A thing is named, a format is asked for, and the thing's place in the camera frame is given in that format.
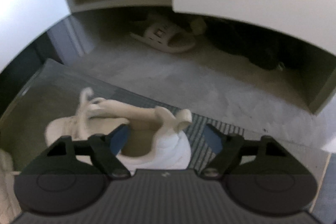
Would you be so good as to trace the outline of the grey striped floor mat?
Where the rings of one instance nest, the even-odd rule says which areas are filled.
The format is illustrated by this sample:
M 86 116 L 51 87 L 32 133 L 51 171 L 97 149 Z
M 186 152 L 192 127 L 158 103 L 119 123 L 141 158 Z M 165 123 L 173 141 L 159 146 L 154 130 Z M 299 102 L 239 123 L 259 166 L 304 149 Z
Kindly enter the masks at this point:
M 129 130 L 118 159 L 136 169 L 201 170 L 213 158 L 203 138 L 212 124 L 225 133 L 242 128 L 139 96 L 49 60 L 19 92 L 1 118 L 1 147 L 23 169 L 59 137 L 85 140 Z

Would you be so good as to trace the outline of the white slide sandal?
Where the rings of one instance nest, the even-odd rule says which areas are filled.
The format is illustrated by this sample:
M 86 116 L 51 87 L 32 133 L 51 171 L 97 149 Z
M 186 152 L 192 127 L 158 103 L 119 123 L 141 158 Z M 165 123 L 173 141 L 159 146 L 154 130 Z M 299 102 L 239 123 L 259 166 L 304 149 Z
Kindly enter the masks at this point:
M 196 46 L 195 37 L 157 14 L 148 14 L 134 22 L 130 36 L 165 53 L 183 53 Z

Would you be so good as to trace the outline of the white chunky sneaker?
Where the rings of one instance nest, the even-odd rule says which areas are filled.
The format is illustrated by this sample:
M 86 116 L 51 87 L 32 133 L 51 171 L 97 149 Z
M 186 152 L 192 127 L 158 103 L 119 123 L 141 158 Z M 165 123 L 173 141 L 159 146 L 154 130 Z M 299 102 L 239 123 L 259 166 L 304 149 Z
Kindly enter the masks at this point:
M 138 169 L 186 169 L 191 147 L 184 132 L 192 124 L 188 109 L 173 114 L 162 106 L 143 108 L 81 91 L 76 113 L 51 121 L 45 141 L 52 145 L 62 136 L 74 141 L 102 134 L 109 149 L 131 173 Z

